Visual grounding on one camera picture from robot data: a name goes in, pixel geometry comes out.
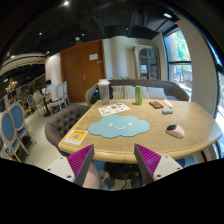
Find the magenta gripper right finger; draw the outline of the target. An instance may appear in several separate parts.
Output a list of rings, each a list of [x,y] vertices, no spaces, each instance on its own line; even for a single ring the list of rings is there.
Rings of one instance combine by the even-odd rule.
[[[161,160],[161,156],[139,144],[134,146],[134,155],[137,159],[144,184],[152,183],[153,174]]]

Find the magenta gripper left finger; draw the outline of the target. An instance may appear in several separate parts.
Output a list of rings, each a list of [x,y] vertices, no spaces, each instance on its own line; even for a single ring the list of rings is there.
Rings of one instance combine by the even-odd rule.
[[[94,145],[89,145],[67,157],[75,175],[74,183],[82,186],[94,157]]]

